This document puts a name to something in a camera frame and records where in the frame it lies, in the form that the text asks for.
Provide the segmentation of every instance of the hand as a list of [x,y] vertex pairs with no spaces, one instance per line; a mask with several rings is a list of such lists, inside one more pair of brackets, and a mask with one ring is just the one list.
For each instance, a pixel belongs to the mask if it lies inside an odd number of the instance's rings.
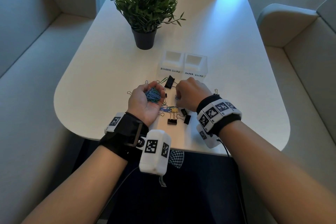
[[190,77],[176,85],[176,95],[179,99],[176,102],[178,107],[195,112],[200,102],[212,93],[204,83]]
[[[145,92],[147,92],[150,88],[155,88],[161,94],[161,99],[157,104],[147,101]],[[132,95],[128,100],[127,112],[140,119],[149,127],[157,118],[164,100],[164,87],[156,81],[153,81],[150,84],[139,85],[135,90],[133,90]]]

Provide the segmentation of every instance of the left hand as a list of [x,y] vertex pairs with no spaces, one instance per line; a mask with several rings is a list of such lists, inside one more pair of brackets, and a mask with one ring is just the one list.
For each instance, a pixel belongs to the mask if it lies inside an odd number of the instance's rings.
[[[147,92],[150,88],[155,88],[161,94],[161,99],[157,104],[147,101],[145,92]],[[156,81],[153,81],[150,84],[139,85],[135,90],[133,90],[132,95],[128,100],[127,112],[140,119],[149,127],[156,120],[164,100],[164,87]]]

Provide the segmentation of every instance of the label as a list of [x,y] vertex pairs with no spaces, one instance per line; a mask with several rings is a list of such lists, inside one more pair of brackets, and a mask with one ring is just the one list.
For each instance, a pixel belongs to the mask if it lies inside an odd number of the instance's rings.
[[180,73],[180,71],[178,71],[178,70],[164,68],[164,67],[161,67],[160,70],[166,70],[166,71],[170,71],[170,72]]

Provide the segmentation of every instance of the black plant pot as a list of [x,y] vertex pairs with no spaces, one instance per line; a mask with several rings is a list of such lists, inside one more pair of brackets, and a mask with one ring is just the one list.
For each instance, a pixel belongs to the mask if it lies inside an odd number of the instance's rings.
[[134,35],[135,44],[139,49],[149,50],[150,48],[153,47],[156,30],[150,33],[139,33],[132,29],[132,32]]

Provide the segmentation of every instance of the white container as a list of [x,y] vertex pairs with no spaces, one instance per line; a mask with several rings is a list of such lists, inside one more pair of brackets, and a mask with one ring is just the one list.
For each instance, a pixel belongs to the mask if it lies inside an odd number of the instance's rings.
[[192,53],[184,54],[184,69],[182,80],[193,77],[203,81],[208,74],[208,57]]
[[184,53],[166,51],[159,63],[157,74],[159,78],[172,76],[180,79],[184,68]]

